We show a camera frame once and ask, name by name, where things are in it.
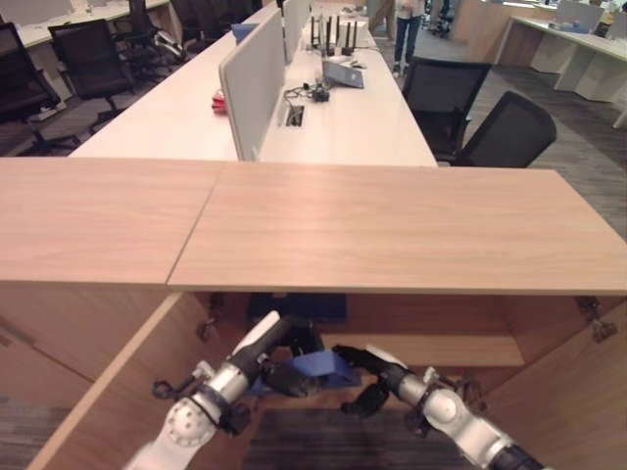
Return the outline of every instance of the laptop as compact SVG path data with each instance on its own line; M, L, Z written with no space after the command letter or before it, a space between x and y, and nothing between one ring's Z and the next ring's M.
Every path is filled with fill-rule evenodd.
M363 75L361 70L352 67L340 66L334 62L322 62L322 75L330 84L340 84L353 88L363 88Z

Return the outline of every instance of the wooden panel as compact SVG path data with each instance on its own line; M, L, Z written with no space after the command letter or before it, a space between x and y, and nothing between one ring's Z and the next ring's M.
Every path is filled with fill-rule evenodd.
M451 38L454 41L468 41L477 28L483 7L484 4L480 0L461 0L451 31Z
M477 34L470 38L470 58L476 62L494 63L499 46L511 17L533 17L533 8L521 8L489 3L484 21L477 26Z
M536 54L544 33L519 22L512 22L499 59L504 66L528 67Z
M623 468L627 461L627 307L605 320L617 335L584 330L489 395L492 419L545 465Z
M0 284L0 318L32 338L37 349L93 381L167 295L150 289Z
M549 170L229 164L190 290L622 294L627 247Z
M353 294L347 303L346 323L320 324L321 332L509 334L496 296Z
M163 284L221 168L2 159L0 280Z
M408 365L517 366L524 362L511 336L322 335L326 345L363 348L373 344Z
M122 468L157 437L171 406L171 401L152 398L153 381L177 382L200 359L218 366L244 334L239 326L241 312L239 316L222 317L203 344L195 327L206 319L205 310L192 295L171 294L72 410L29 470ZM197 460L203 468L237 468L247 439L249 434L239 444L228 444L220 436L204 447Z
M601 298L600 314L607 313L624 298ZM587 328L583 313L572 297L505 298L506 322L526 363L552 351Z
M0 328L0 396L48 406L73 406L91 382Z

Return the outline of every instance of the open cabinet door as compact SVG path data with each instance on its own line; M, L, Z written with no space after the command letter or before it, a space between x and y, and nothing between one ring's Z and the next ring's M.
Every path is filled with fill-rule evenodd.
M203 342L196 329L207 320L207 311L191 294L170 294L78 402L28 469L122 468L158 436L172 405L171 400L153 398L153 382L178 383L201 359L218 367L245 334L243 311L229 311L227 300L225 313L212 326L209 340ZM189 468L239 468L256 425L254 420L237 438L218 431Z
M556 470L627 468L627 304L603 317L617 334L586 328L488 396L490 417Z

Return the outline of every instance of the white desk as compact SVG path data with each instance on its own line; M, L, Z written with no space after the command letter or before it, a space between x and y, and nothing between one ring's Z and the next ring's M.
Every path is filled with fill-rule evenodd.
M313 13L335 15L344 6L325 4L321 10L316 6ZM320 54L306 50L309 42L308 23L286 70L285 89L313 83L321 76ZM374 47L369 33L362 45ZM355 59L367 65L362 71L365 88L334 87L328 103L292 99L293 104L305 106L301 127L285 125L287 104L281 96L259 153L260 161L437 166L381 54L358 49Z
M529 18L511 19L496 63L558 73L556 90L574 91L593 101L616 102L627 83L625 42L558 31Z
M146 7L150 10L169 3L169 0L146 0ZM24 47L32 47L42 42L47 42L52 39L48 26L54 26L57 24L64 24L67 22L81 23L90 22L93 20L115 20L121 18L124 15L128 15L128 2L123 0L112 1L103 7L94 7L91 9L91 13L86 12L73 12L68 15L63 15L57 18L51 18L47 22L37 24L27 24L18 28L20 39L24 44Z
M316 6L337 12L344 5ZM262 21L276 9L267 5L247 20ZM309 23L304 37L309 40ZM367 35L368 44L374 40ZM124 157L235 161L237 154L226 116L215 115L212 98L219 89L218 64L235 47L232 34L205 50L143 96L76 149L71 157ZM290 87L321 74L318 53L299 45L286 68ZM409 108L382 56L359 50L367 64L365 90L333 89L329 103L307 101L305 125L278 126L285 118L282 97L260 151L261 161L353 165L436 166Z
M276 10L271 3L245 23L257 23ZM212 99L220 88L217 66L235 47L226 34L154 87L71 157L124 157L236 161L228 117L216 115Z

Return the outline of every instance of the chair backrest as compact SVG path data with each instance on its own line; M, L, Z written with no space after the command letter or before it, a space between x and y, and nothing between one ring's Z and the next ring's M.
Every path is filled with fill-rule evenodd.
M229 3L233 0L206 0L219 20L226 19L231 11Z
M128 0L128 22L134 33L152 33L157 30L148 16L146 0Z
M50 26L57 56L82 99L110 96L132 87L106 20Z
M490 67L414 57L403 96L413 112L458 113L465 118Z
M230 13L234 23L242 23L253 14L251 0L230 0Z
M3 111L13 109L11 103L18 99L26 104L31 102L33 112L41 106L54 106L60 101L35 68L13 23L0 24L0 97L0 109ZM22 114L19 110L15 111L17 115Z
M526 168L556 138L549 113L508 91L459 151L453 165Z
M220 32L219 15L210 0L190 0L200 28L209 36L215 37Z

